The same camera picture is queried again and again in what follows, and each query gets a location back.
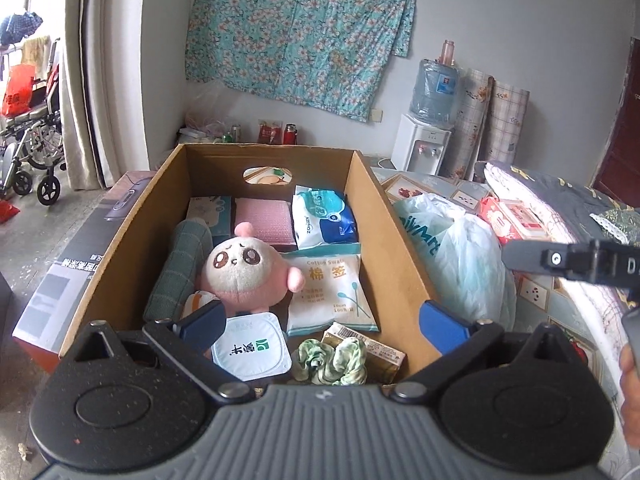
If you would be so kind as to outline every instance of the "green scrunchie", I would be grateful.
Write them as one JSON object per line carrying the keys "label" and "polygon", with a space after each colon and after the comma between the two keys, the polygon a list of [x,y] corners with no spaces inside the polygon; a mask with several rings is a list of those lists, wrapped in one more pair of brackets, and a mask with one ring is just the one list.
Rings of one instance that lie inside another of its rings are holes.
{"label": "green scrunchie", "polygon": [[318,339],[306,339],[291,353],[291,374],[297,381],[310,377],[312,384],[364,384],[366,358],[367,348],[356,337],[344,339],[335,349]]}

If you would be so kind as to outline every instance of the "pink sponge cloth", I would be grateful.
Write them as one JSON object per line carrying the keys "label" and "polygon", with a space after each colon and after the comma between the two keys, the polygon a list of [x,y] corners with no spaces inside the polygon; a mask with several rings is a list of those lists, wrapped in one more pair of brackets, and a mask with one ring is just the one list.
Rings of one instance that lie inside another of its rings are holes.
{"label": "pink sponge cloth", "polygon": [[288,202],[236,198],[236,226],[242,222],[251,223],[254,226],[254,237],[269,245],[296,244]]}

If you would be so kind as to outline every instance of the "yellow towel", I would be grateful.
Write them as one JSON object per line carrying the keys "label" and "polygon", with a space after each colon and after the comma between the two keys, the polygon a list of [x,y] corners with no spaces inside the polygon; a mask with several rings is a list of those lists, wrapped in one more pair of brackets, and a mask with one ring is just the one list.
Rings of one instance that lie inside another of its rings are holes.
{"label": "yellow towel", "polygon": [[47,78],[50,48],[50,36],[38,36],[24,40],[24,44],[22,45],[22,63],[36,67],[36,79],[44,80]]}

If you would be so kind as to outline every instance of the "red plastic bag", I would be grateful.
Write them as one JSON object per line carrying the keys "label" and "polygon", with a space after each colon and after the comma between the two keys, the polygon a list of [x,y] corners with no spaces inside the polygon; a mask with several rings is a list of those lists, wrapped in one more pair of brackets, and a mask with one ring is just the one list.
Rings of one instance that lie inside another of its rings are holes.
{"label": "red plastic bag", "polygon": [[12,206],[6,200],[0,200],[0,224],[5,223],[19,212],[20,210],[17,207]]}
{"label": "red plastic bag", "polygon": [[29,102],[33,94],[33,80],[36,75],[36,67],[20,64],[12,66],[9,70],[9,81],[6,83],[2,111],[5,117],[15,117],[30,110]]}

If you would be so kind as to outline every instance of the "concrete floor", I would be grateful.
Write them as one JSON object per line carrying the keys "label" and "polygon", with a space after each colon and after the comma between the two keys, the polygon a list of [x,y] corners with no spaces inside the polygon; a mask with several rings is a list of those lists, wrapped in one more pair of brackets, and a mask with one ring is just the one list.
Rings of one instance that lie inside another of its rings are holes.
{"label": "concrete floor", "polygon": [[[41,174],[34,172],[34,185]],[[54,205],[40,204],[34,191],[13,196],[9,200],[20,213],[0,224],[0,272],[14,292],[9,307],[0,308],[0,480],[28,480],[45,467],[29,430],[29,409],[47,375],[13,341],[12,331],[50,264],[104,193],[73,192],[65,173],[56,176],[62,194]],[[20,458],[20,442],[33,451],[28,462]]]}

